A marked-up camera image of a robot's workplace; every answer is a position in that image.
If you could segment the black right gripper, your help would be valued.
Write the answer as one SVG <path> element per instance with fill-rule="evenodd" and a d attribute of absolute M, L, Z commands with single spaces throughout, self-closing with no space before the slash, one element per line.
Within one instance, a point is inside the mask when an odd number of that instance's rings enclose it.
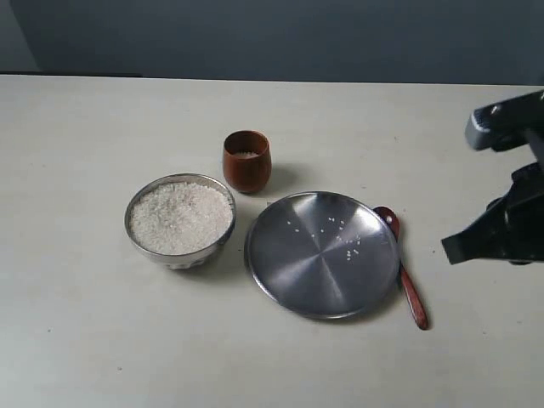
<path fill-rule="evenodd" d="M 476 151 L 506 151 L 528 144 L 535 162 L 512 173 L 512 187 L 461 232 L 441 240 L 450 264 L 474 259 L 530 264 L 543 260 L 543 91 L 474 110 L 465 128 Z"/>

